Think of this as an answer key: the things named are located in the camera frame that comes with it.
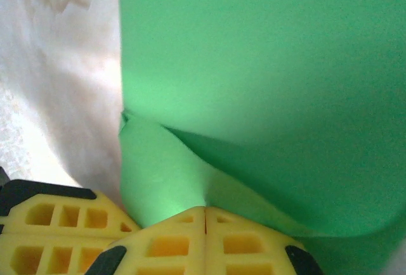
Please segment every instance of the curved green surface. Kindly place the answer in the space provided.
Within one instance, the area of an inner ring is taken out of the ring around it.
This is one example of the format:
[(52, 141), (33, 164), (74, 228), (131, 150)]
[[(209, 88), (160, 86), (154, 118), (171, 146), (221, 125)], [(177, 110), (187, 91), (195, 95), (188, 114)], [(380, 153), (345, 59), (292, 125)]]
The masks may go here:
[(406, 210), (388, 227), (355, 237), (299, 238), (326, 275), (378, 275), (405, 237)]
[[(375, 244), (392, 227), (396, 238), (388, 246), (401, 239), (406, 0), (120, 0), (120, 6), (129, 113), (168, 127), (205, 162), (313, 232)], [(127, 198), (136, 176), (130, 160), (141, 153), (130, 144), (140, 135), (125, 136), (131, 128), (121, 133)], [(209, 191), (196, 183), (182, 191), (188, 206)], [(183, 208), (171, 193), (161, 198), (156, 219)], [(137, 212), (142, 219), (147, 213)]]
[(121, 193), (130, 216), (151, 226), (196, 206), (222, 207), (294, 236), (320, 236), (252, 189), (201, 160), (155, 122), (126, 114)]

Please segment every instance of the white cloth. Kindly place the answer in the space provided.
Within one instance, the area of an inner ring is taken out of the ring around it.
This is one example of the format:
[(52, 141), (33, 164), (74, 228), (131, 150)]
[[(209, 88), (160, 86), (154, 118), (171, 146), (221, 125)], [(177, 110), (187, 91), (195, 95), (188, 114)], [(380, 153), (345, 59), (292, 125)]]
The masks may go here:
[[(118, 0), (0, 0), (0, 166), (120, 202)], [(406, 246), (385, 274), (405, 274)]]

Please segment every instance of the yellow plastic piece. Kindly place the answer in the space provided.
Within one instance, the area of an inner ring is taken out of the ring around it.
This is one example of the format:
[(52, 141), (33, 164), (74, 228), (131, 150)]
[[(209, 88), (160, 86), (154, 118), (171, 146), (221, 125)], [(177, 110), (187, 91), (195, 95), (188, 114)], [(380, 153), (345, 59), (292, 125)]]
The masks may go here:
[(194, 207), (113, 243), (127, 248), (115, 275), (204, 275), (204, 207)]
[(296, 275), (285, 247), (289, 236), (218, 208), (206, 209), (206, 274)]
[(294, 239), (218, 208), (195, 207), (109, 246), (127, 252), (114, 275), (296, 275)]
[(120, 239), (140, 228), (101, 192), (85, 200), (35, 195), (0, 217), (3, 234), (46, 234)]
[(0, 274), (84, 274), (113, 241), (108, 238), (0, 234)]

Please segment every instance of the black corner piece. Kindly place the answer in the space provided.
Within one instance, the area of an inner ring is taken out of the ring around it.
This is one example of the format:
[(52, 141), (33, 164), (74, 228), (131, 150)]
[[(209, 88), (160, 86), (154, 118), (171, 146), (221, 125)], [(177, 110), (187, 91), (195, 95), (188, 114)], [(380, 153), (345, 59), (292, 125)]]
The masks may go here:
[(84, 275), (114, 275), (126, 252), (126, 247), (119, 245), (101, 253)]
[(316, 260), (308, 252), (293, 245), (285, 247), (285, 251), (297, 275), (324, 275)]
[(0, 190), (0, 216), (7, 216), (13, 207), (38, 194), (88, 200), (94, 200), (97, 197), (92, 190), (86, 188), (74, 188), (72, 186), (26, 180), (11, 180)]

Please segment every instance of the square cutout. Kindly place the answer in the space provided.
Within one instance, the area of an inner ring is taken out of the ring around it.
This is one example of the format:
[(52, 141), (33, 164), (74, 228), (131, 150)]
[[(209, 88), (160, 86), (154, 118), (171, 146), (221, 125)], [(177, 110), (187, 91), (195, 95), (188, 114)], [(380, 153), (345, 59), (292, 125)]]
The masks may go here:
[(228, 265), (226, 275), (273, 275), (270, 264), (241, 264)]
[(72, 256), (72, 248), (54, 248), (46, 274), (67, 274)]
[(184, 267), (143, 267), (136, 275), (184, 275)]
[(25, 217), (25, 223), (32, 226), (49, 226), (51, 225), (54, 209), (53, 204), (40, 203), (30, 208)]
[(151, 242), (147, 257), (186, 256), (189, 238), (186, 236), (159, 236)]
[(79, 259), (79, 272), (85, 273), (102, 251), (101, 248), (83, 248)]
[(62, 207), (62, 213), (59, 219), (59, 226), (77, 227), (79, 218), (79, 207)]
[(42, 246), (19, 246), (14, 251), (10, 266), (18, 275), (37, 273), (44, 248)]
[(86, 212), (84, 227), (91, 229), (104, 229), (107, 227), (107, 212), (89, 208)]
[(230, 234), (223, 239), (225, 254), (263, 253), (261, 238), (256, 234)]

